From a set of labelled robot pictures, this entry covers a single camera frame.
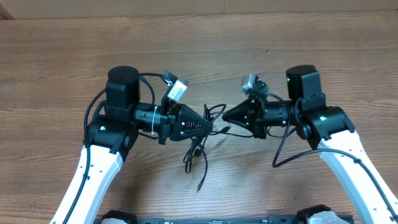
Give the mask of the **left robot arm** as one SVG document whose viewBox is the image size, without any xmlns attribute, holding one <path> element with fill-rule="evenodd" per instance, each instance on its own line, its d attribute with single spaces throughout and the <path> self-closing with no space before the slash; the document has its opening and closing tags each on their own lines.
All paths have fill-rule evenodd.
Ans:
<svg viewBox="0 0 398 224">
<path fill-rule="evenodd" d="M 52 223 L 94 223 L 104 196 L 121 170 L 129 151 L 140 135 L 156 134 L 159 144 L 166 140 L 192 141 L 185 162 L 213 130 L 209 113 L 203 115 L 178 101 L 187 82 L 170 72 L 159 75 L 168 89 L 161 104 L 140 101 L 140 84 L 146 74 L 121 65 L 108 72 L 105 100 L 98 103 L 92 118 L 84 118 L 83 149 L 75 175 L 53 216 Z"/>
</svg>

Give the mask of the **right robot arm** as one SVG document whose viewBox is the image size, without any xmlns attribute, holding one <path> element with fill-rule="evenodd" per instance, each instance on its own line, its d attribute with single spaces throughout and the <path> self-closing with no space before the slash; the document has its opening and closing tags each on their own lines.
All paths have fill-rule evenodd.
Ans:
<svg viewBox="0 0 398 224">
<path fill-rule="evenodd" d="M 275 126 L 285 128 L 282 142 L 292 133 L 306 140 L 310 150 L 283 161 L 280 167 L 303 156 L 318 154 L 338 178 L 363 223 L 397 223 L 397 198 L 367 156 L 348 115 L 328 106 L 320 73 L 313 65 L 297 65 L 285 72 L 289 98 L 271 93 L 256 75 L 242 84 L 247 100 L 223 114 L 222 119 L 265 139 Z"/>
</svg>

